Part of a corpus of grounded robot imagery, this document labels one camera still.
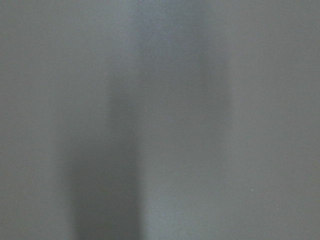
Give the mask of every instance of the gray surface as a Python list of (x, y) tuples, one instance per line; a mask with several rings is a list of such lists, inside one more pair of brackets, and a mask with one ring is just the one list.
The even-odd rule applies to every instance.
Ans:
[(319, 239), (319, 1), (0, 6), (0, 239)]

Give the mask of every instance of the gray background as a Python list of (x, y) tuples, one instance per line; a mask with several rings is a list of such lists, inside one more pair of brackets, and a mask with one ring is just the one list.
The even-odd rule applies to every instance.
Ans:
[(0, 239), (319, 239), (319, 1), (0, 16)]

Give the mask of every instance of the smooth gray wall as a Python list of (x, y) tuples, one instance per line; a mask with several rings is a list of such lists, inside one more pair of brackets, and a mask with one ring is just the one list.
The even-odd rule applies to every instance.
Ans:
[(0, 5), (1, 239), (319, 238), (318, 1)]

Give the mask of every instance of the glossy gray surface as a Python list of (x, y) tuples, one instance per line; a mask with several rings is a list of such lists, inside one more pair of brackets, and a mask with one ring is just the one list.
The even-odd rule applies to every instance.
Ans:
[(319, 1), (0, 13), (0, 239), (319, 239)]

